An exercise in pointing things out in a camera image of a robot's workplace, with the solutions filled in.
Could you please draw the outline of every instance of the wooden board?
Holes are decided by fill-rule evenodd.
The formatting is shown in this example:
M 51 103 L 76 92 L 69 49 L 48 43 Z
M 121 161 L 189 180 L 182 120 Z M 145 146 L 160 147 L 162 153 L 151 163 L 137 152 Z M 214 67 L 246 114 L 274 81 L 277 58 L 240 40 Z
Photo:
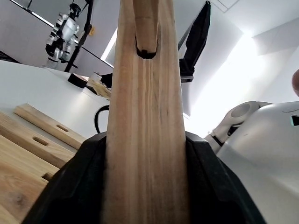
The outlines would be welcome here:
M 40 178 L 46 173 L 55 174 L 59 170 L 1 135 L 0 161 L 7 162 L 15 168 Z
M 79 149 L 82 143 L 86 140 L 83 136 L 68 127 L 65 127 L 63 124 L 60 124 L 29 104 L 17 106 L 14 113 L 75 149 Z
M 172 0 L 159 1 L 157 55 L 136 54 L 133 0 L 121 0 L 107 132 L 103 223 L 189 223 Z
M 0 161 L 0 217 L 20 223 L 45 186 L 35 175 Z
M 0 223 L 19 224 L 19 222 L 0 204 Z
M 22 126 L 1 112 L 0 135 L 58 168 L 74 156 L 73 152 Z

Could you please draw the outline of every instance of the white table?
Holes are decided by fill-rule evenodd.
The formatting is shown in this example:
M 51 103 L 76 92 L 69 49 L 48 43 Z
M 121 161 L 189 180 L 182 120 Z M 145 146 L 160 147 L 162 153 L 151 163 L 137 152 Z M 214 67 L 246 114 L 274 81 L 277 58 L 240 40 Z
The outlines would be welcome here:
M 47 68 L 0 61 L 0 111 L 61 146 L 56 139 L 13 113 L 16 106 L 28 103 L 85 138 L 96 134 L 93 119 L 97 110 L 109 101 L 87 88 L 69 83 L 70 74 Z M 107 130 L 108 112 L 99 118 L 101 132 Z

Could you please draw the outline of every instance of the black cable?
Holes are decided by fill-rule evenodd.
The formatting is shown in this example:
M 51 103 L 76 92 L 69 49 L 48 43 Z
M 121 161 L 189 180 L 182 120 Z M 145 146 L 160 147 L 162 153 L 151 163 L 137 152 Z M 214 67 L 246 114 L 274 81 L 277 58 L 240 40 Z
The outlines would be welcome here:
M 86 3 L 86 5 L 83 7 L 82 11 L 80 12 L 80 15 L 81 15 L 81 13 L 83 13 L 83 11 L 84 11 L 84 9 L 86 8 L 87 5 L 88 5 L 88 3 Z
M 95 129 L 97 130 L 97 133 L 100 134 L 100 129 L 99 129 L 99 114 L 102 112 L 102 111 L 109 111 L 109 105 L 106 105 L 106 106 L 103 106 L 101 107 L 95 114 L 94 116 L 94 126 L 95 126 Z

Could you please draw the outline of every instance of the wooden piece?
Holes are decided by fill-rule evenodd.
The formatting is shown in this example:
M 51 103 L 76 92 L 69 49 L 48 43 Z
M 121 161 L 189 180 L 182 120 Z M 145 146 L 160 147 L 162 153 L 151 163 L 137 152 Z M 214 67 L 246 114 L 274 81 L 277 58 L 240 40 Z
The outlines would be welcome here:
M 40 112 L 29 104 L 17 106 L 14 113 L 55 136 L 66 144 L 79 149 L 85 138 Z
M 121 0 L 107 132 L 103 223 L 189 223 L 172 0 L 159 2 L 157 55 L 136 54 L 133 0 Z
M 7 162 L 26 173 L 44 176 L 59 169 L 0 135 L 0 161 Z
M 0 223 L 19 224 L 19 222 L 0 204 Z
M 3 161 L 0 161 L 0 183 L 0 205 L 19 223 L 47 184 Z
M 138 49 L 155 53 L 157 49 L 159 0 L 133 0 Z
M 73 152 L 20 125 L 1 112 L 0 134 L 58 168 L 74 156 Z

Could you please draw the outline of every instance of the black stand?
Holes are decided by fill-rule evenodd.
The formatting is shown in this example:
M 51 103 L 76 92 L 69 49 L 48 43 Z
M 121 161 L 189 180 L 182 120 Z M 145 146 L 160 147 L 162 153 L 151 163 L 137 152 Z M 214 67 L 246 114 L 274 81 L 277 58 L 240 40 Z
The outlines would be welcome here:
M 91 18 L 92 18 L 92 12 L 93 12 L 93 0 L 90 0 L 89 4 L 88 4 L 87 19 L 86 19 L 86 23 L 85 23 L 85 26 L 84 26 L 84 34 L 81 37 L 78 45 L 75 47 L 74 53 L 72 54 L 69 62 L 67 63 L 67 66 L 64 70 L 65 72 L 70 72 L 71 67 L 74 64 L 74 62 L 75 62 L 75 60 L 76 60 L 76 58 L 79 54 L 79 51 L 80 51 L 81 47 L 85 43 L 86 38 L 89 35 L 90 30 L 92 29 L 92 25 L 90 24 L 90 21 L 91 21 Z

